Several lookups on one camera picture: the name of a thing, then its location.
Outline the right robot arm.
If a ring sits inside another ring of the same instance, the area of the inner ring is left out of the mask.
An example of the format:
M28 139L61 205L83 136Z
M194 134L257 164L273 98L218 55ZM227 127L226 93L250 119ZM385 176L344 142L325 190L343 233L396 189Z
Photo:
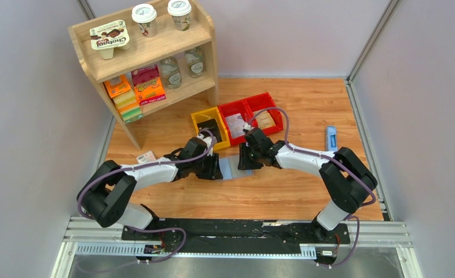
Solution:
M246 130L244 139L238 169L300 170L323 180L331 199L313 220L312 234L319 242L328 242L341 221L376 201L377 179L350 148L315 151L283 140L273 142L257 127Z

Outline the beige leather card holder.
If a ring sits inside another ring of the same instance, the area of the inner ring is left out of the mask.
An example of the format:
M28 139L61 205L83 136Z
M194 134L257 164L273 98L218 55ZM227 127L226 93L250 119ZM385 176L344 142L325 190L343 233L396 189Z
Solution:
M252 170L239 170L239 157L230 156L219 159L219 168L224 181L244 178L253 175Z

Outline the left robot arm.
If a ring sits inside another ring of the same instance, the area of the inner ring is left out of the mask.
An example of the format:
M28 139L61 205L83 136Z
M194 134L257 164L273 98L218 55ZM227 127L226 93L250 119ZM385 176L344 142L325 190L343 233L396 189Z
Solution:
M191 138L183 148L144 164L104 162L77 195L79 212L99 226L113 224L133 227L145 240L154 239L159 224L144 205L130 201L132 194L151 185L175 182L194 174L205 180L220 179L218 154L213 151L213 136Z

